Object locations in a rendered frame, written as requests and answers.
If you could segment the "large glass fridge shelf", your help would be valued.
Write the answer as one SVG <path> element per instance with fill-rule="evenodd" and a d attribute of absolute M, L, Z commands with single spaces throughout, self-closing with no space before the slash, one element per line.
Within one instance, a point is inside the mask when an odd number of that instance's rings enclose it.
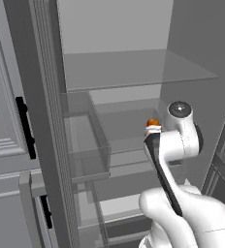
<path fill-rule="evenodd" d="M 167 49 L 65 54 L 64 67 L 69 91 L 218 78 Z"/>

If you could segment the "orange round food item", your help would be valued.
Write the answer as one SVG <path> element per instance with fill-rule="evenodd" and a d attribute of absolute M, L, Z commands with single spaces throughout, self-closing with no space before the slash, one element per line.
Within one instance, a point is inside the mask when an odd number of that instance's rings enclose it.
<path fill-rule="evenodd" d="M 146 127 L 149 127 L 149 126 L 161 126 L 161 124 L 159 123 L 159 120 L 156 119 L 156 118 L 149 118 L 147 121 L 146 121 Z"/>

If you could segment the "clear fridge bin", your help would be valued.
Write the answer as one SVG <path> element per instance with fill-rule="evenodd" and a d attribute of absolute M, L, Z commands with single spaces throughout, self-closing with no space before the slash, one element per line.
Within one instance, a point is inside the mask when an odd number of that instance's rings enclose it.
<path fill-rule="evenodd" d="M 110 176 L 111 145 L 88 92 L 61 94 L 73 183 Z"/>

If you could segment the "tall grey cabinet door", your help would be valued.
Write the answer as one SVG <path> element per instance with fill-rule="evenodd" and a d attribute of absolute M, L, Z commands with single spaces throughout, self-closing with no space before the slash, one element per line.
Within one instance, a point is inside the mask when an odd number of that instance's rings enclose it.
<path fill-rule="evenodd" d="M 40 167 L 39 160 L 31 160 L 28 154 L 16 97 L 24 97 L 24 92 L 5 5 L 0 0 L 0 174 Z"/>

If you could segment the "clear fridge crisper drawer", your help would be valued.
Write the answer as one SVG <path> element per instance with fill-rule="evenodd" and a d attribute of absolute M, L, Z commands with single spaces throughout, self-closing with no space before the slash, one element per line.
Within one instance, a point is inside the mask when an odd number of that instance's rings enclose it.
<path fill-rule="evenodd" d="M 75 194 L 80 248 L 138 248 L 150 229 L 138 199 L 98 201 L 93 191 Z"/>

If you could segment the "short grey cabinet door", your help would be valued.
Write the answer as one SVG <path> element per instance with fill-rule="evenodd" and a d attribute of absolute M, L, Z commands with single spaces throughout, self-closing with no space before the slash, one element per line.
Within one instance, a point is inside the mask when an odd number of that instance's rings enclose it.
<path fill-rule="evenodd" d="M 19 194 L 20 172 L 0 174 L 0 248 L 33 248 Z M 34 196 L 44 248 L 59 248 L 54 228 L 46 223 L 40 196 L 46 193 L 40 170 L 31 171 Z"/>

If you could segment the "grey open fridge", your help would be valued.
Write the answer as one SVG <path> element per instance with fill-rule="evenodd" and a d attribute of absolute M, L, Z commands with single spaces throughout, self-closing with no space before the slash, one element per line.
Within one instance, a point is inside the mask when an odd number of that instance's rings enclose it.
<path fill-rule="evenodd" d="M 61 53 L 51 46 L 50 30 L 57 22 L 57 3 L 48 1 L 41 12 L 34 0 L 4 0 L 16 59 L 40 156 L 60 248 L 80 248 L 72 174 L 68 164 L 64 121 L 61 117 L 58 69 Z M 186 58 L 214 69 L 222 85 L 171 87 L 169 103 L 182 101 L 193 108 L 193 121 L 210 138 L 217 114 L 225 103 L 225 0 L 177 0 L 172 18 L 171 48 Z"/>

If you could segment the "small glass fridge shelf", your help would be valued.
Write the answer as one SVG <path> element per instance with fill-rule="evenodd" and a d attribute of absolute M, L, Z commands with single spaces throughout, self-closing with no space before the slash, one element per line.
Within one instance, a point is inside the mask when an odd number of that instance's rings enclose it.
<path fill-rule="evenodd" d="M 142 149 L 146 121 L 162 122 L 167 105 L 155 98 L 96 104 L 95 108 L 114 154 Z"/>

